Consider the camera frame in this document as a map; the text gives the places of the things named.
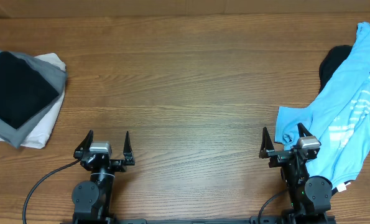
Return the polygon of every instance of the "clothing tag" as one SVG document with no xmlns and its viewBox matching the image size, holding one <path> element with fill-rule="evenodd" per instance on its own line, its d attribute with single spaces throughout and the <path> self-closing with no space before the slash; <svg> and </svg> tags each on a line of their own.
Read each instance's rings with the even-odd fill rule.
<svg viewBox="0 0 370 224">
<path fill-rule="evenodd" d="M 338 186 L 336 186 L 336 189 L 338 190 L 338 192 L 342 192 L 346 190 L 346 186 L 344 183 L 341 183 L 341 184 L 338 184 Z"/>
</svg>

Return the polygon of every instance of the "folded clothes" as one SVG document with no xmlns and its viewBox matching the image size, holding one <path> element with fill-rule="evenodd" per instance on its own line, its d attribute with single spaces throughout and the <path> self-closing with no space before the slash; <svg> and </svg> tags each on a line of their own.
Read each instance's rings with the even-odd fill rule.
<svg viewBox="0 0 370 224">
<path fill-rule="evenodd" d="M 5 123 L 19 128 L 58 95 L 25 60 L 0 53 L 0 119 Z"/>
<path fill-rule="evenodd" d="M 311 176 L 326 177 L 333 188 L 355 180 L 370 150 L 370 24 L 358 25 L 349 57 L 306 108 L 280 107 L 275 140 L 284 149 L 297 142 L 301 122 L 321 142 Z"/>
<path fill-rule="evenodd" d="M 38 71 L 58 91 L 59 96 L 18 129 L 14 129 L 0 119 L 0 141 L 7 141 L 14 147 L 23 145 L 42 148 L 52 132 L 62 105 L 67 79 L 65 64 L 56 54 L 31 57 L 22 53 L 11 53 L 15 57 L 25 60 L 32 69 Z"/>
</svg>

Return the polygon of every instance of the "white cloth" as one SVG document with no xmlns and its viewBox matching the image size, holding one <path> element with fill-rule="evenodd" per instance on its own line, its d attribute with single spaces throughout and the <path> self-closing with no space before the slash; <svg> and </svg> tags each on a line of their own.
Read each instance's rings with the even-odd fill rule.
<svg viewBox="0 0 370 224">
<path fill-rule="evenodd" d="M 45 62 L 49 62 L 52 65 L 60 68 L 62 71 L 66 71 L 66 64 L 64 64 L 55 53 L 39 55 L 35 58 L 38 58 Z M 21 146 L 42 149 L 46 145 L 50 137 L 50 133 L 52 132 L 53 126 L 55 125 L 56 119 L 58 118 L 58 114 L 60 111 L 60 107 L 62 106 L 64 97 L 65 90 L 63 91 L 60 98 L 56 101 L 56 103 L 52 106 L 50 111 L 40 120 L 36 127 L 26 137 Z"/>
</svg>

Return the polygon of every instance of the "gray cloth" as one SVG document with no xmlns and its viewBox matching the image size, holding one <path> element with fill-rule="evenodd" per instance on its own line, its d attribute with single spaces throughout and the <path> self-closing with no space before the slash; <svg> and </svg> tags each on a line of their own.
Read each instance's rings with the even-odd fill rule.
<svg viewBox="0 0 370 224">
<path fill-rule="evenodd" d="M 15 57 L 23 59 L 34 70 L 38 71 L 58 91 L 59 96 L 48 106 L 35 114 L 31 119 L 24 123 L 20 128 L 14 129 L 0 119 L 0 138 L 18 148 L 28 134 L 36 127 L 40 120 L 48 113 L 53 104 L 60 98 L 65 88 L 67 73 L 60 70 L 51 63 L 31 57 L 23 53 L 10 52 Z"/>
</svg>

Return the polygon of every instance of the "folded black shirt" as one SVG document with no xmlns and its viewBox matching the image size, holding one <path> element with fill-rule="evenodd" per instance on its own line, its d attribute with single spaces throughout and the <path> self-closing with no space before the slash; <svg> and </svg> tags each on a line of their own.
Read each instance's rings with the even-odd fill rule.
<svg viewBox="0 0 370 224">
<path fill-rule="evenodd" d="M 55 88 L 23 59 L 0 53 L 0 119 L 17 129 L 57 96 Z"/>
</svg>

